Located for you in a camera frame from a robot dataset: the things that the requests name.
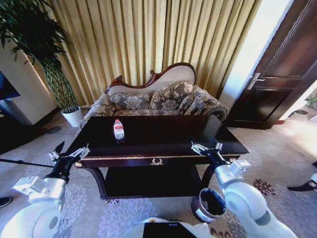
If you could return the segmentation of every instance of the plant pot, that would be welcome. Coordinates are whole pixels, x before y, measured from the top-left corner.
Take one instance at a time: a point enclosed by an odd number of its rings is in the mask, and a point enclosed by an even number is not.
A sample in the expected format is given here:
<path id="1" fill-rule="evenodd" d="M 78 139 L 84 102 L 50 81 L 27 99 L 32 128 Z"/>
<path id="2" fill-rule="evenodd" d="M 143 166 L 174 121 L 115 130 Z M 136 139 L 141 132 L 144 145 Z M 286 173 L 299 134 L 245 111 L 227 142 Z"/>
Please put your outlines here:
<path id="1" fill-rule="evenodd" d="M 66 120 L 71 124 L 72 127 L 79 127 L 80 121 L 83 119 L 83 114 L 80 108 L 73 113 L 62 113 Z"/>

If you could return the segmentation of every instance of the table top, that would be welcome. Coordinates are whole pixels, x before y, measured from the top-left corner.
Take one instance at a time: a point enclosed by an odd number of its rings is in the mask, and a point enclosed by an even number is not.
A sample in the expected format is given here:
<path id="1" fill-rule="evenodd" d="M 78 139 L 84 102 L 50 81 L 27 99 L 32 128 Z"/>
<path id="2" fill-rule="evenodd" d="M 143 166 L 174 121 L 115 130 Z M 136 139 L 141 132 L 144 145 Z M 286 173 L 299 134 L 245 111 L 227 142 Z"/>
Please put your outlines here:
<path id="1" fill-rule="evenodd" d="M 124 128 L 122 145 L 113 134 L 116 119 Z M 203 157 L 191 149 L 191 137 L 205 146 L 210 144 L 211 137 L 216 138 L 223 143 L 223 156 L 248 153 L 214 115 L 91 117 L 67 151 L 89 143 L 91 152 L 84 160 Z"/>

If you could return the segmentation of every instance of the floor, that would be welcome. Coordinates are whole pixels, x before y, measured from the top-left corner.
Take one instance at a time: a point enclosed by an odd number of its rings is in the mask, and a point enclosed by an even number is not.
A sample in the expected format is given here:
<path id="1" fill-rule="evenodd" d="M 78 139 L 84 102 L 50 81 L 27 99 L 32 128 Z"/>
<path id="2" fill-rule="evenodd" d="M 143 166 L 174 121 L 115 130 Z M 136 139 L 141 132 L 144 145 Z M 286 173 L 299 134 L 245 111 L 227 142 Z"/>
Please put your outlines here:
<path id="1" fill-rule="evenodd" d="M 230 128 L 250 151 L 243 156 L 252 165 L 245 174 L 246 182 L 261 191 L 276 217 L 300 238 L 317 234 L 317 193 L 292 192 L 286 187 L 301 185 L 317 172 L 312 166 L 317 160 L 317 123 L 308 121 L 307 116 L 294 114 L 284 124 L 269 130 Z M 48 133 L 48 129 L 54 126 L 60 126 L 61 130 Z M 0 158 L 52 165 L 48 152 L 63 140 L 68 148 L 77 133 L 78 128 L 71 127 L 60 114 L 56 114 L 41 128 L 41 136 L 0 155 Z M 201 175 L 205 168 L 198 166 Z M 44 176 L 49 171 L 43 167 L 0 164 L 0 197 L 14 197 L 11 204 L 0 208 L 0 231 L 16 212 L 27 205 L 26 196 L 11 189 L 12 186 L 21 177 Z M 214 178 L 209 187 L 218 190 Z M 92 175 L 73 167 L 66 187 L 63 219 L 54 237 L 114 238 L 134 222 L 151 216 L 197 224 L 191 212 L 191 200 L 191 197 L 100 200 Z M 210 230 L 220 238 L 245 237 L 238 219 L 229 211 L 212 222 Z"/>

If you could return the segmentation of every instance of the green leaves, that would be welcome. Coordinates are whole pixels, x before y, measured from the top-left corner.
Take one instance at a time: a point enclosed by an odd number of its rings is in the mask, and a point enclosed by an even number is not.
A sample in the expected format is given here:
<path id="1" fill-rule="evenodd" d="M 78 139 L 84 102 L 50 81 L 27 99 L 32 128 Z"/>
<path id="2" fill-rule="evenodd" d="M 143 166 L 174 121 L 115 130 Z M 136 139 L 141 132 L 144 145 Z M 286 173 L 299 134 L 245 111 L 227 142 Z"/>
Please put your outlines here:
<path id="1" fill-rule="evenodd" d="M 44 0 L 1 0 L 0 39 L 4 48 L 7 40 L 17 47 L 14 54 L 22 50 L 43 65 L 47 60 L 58 61 L 56 54 L 64 54 L 60 43 L 68 43 L 68 34 L 50 19 Z"/>
<path id="2" fill-rule="evenodd" d="M 62 112 L 71 113 L 78 105 L 56 56 L 65 53 L 59 44 L 69 43 L 68 34 L 50 19 L 47 8 L 51 6 L 44 0 L 0 0 L 1 44 L 4 48 L 12 40 L 15 60 L 21 50 L 32 58 L 32 64 L 34 60 L 40 63 L 57 105 Z"/>
<path id="3" fill-rule="evenodd" d="M 309 98 L 309 103 L 312 104 L 314 102 L 317 102 L 317 95 L 314 97 Z"/>

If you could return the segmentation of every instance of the beige curtain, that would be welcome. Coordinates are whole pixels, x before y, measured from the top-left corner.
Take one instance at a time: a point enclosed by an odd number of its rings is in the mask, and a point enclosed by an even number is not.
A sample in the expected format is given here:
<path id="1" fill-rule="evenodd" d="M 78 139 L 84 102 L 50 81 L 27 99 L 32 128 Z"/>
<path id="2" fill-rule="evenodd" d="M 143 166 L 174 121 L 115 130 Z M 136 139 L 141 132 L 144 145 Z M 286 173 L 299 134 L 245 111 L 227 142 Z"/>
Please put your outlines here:
<path id="1" fill-rule="evenodd" d="M 218 96 L 260 0 L 50 0 L 70 34 L 64 73 L 80 105 L 90 105 L 119 75 L 144 84 L 150 70 L 176 62 L 196 69 L 196 84 Z"/>

